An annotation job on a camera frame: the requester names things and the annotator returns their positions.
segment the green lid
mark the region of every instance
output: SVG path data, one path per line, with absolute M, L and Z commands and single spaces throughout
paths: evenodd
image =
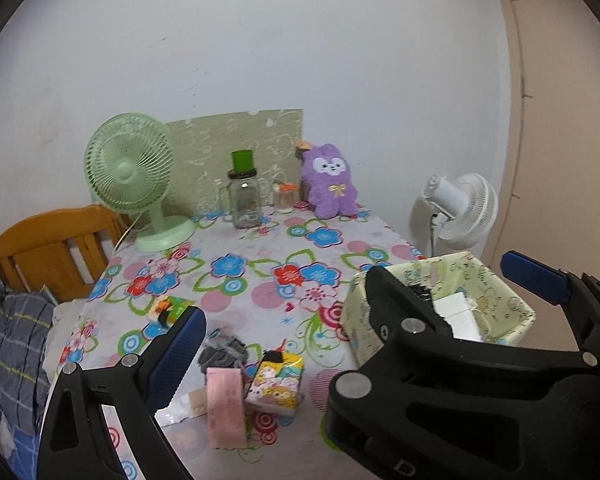
M 232 152 L 235 173 L 245 173 L 253 170 L 253 152 L 251 150 L 238 150 Z

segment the floral tablecloth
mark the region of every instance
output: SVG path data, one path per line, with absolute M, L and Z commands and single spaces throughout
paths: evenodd
M 306 362 L 296 416 L 248 412 L 248 449 L 209 448 L 206 416 L 164 429 L 196 480 L 374 478 L 322 430 L 330 377 L 355 367 L 340 325 L 341 302 L 360 269 L 422 256 L 364 208 L 355 218 L 328 221 L 302 209 L 281 215 L 266 208 L 264 224 L 247 231 L 221 218 L 198 219 L 195 234 L 164 253 L 123 248 L 93 287 L 58 370 L 67 361 L 111 366 L 142 352 L 162 331 L 146 317 L 157 298 L 191 300 L 205 311 L 208 333 L 227 328 L 248 345 L 246 374 L 268 349 L 301 354 Z M 194 362 L 175 398 L 203 384 Z M 115 410 L 104 409 L 128 478 L 144 478 Z

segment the pink tissue pack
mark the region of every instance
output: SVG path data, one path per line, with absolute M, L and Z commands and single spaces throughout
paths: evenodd
M 242 395 L 241 370 L 238 368 L 206 370 L 206 416 L 210 447 L 230 449 L 247 447 Z

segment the stuffed animal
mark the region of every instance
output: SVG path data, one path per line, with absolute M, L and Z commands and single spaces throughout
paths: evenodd
M 310 186 L 308 201 L 318 218 L 358 213 L 358 190 L 351 183 L 349 165 L 333 144 L 310 146 L 303 154 L 301 176 Z

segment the green fan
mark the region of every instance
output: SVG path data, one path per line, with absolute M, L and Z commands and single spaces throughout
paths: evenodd
M 162 213 L 173 164 L 167 126 L 142 114 L 120 114 L 104 123 L 84 153 L 87 183 L 103 205 L 118 213 L 149 211 L 151 223 L 136 238 L 141 251 L 170 249 L 196 230 L 190 219 Z

